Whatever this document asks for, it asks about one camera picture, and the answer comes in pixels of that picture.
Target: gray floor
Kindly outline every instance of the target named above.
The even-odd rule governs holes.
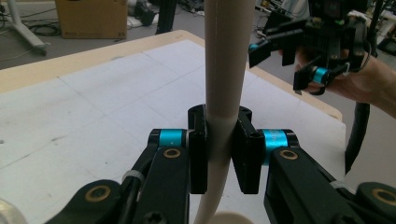
[[[22,3],[19,4],[22,15],[41,12],[47,9],[55,8],[53,2],[46,3]],[[255,12],[255,21],[252,23],[251,41],[257,40],[253,33],[253,28],[257,24],[263,26],[265,19],[261,18],[260,12]],[[56,19],[56,10],[40,14],[29,19]],[[204,20],[202,16],[192,15],[188,12],[177,9],[174,22],[174,30],[186,30],[201,38],[205,38]],[[62,39],[60,36],[40,36],[48,43],[47,56],[42,56],[30,52],[30,47],[26,44],[12,29],[0,30],[0,69],[18,66],[26,63],[35,63],[51,58],[61,57],[67,54],[77,53],[88,49],[96,49],[104,46],[118,44],[120,42],[133,40],[145,36],[154,35],[156,26],[133,28],[128,31],[126,40],[113,39]],[[379,58],[396,67],[394,57],[380,54]],[[289,83],[292,83],[294,66],[281,66],[281,58],[275,52],[272,57],[261,63],[259,67],[274,76],[277,76]],[[353,111],[355,103],[345,98],[337,96],[331,92],[326,92],[319,96],[319,99],[336,107],[344,116],[346,124],[346,138],[349,137],[353,123]],[[376,181],[396,187],[396,120],[372,106],[370,122],[367,134],[361,149],[361,154],[355,161],[353,169],[346,176],[346,183],[356,188],[361,182]]]

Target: table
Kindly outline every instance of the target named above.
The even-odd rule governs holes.
[[[29,223],[57,214],[82,186],[121,177],[154,128],[187,128],[205,102],[204,40],[174,31],[0,71],[0,198]],[[339,111],[258,68],[241,105],[257,129],[289,128],[301,146],[343,178],[346,127]],[[219,210],[269,223],[259,195],[243,195],[231,168]],[[191,195],[191,220],[199,196]]]

